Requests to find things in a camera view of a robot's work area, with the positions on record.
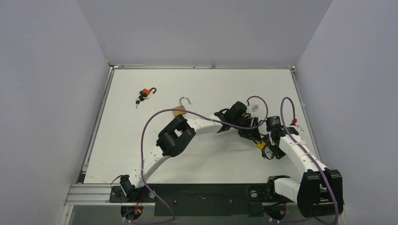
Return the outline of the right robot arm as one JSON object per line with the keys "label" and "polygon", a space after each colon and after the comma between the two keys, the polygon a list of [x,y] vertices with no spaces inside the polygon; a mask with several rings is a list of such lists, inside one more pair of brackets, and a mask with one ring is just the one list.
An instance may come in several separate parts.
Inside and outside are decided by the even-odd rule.
{"label": "right robot arm", "polygon": [[281,159],[287,156],[301,175],[300,181],[289,176],[270,177],[265,195],[270,200],[284,196],[294,201],[305,218],[339,215],[343,212],[343,178],[331,170],[306,147],[294,127],[283,127],[278,116],[266,119],[266,146]]}

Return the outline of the yellow padlock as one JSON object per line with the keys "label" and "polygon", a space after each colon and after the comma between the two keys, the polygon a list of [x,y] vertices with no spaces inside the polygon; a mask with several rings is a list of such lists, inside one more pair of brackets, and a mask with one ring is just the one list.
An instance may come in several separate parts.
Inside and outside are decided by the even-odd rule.
{"label": "yellow padlock", "polygon": [[256,143],[256,147],[258,148],[258,149],[260,149],[260,150],[264,150],[265,149],[265,147],[266,147],[266,143],[265,142],[257,142]]}

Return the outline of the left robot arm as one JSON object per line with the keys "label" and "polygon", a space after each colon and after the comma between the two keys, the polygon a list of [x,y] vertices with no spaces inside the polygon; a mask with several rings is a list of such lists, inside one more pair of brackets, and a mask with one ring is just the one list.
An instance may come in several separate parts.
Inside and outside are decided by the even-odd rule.
{"label": "left robot arm", "polygon": [[221,133],[235,128],[240,137],[261,141],[257,117],[247,112],[244,103],[237,101],[231,108],[222,109],[210,116],[198,115],[195,119],[176,116],[158,134],[155,147],[147,155],[141,154],[140,165],[120,177],[122,196],[129,202],[139,198],[140,188],[169,158],[180,155],[195,136]]}

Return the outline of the large brass padlock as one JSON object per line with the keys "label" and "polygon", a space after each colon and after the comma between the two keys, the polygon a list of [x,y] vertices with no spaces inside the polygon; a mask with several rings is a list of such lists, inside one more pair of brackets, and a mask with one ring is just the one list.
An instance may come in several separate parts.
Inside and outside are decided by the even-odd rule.
{"label": "large brass padlock", "polygon": [[186,108],[184,105],[185,102],[187,102],[189,105],[191,105],[191,101],[188,97],[183,96],[183,97],[179,98],[179,105],[174,107],[173,111],[172,111],[174,117],[186,114],[186,111],[185,111]]}

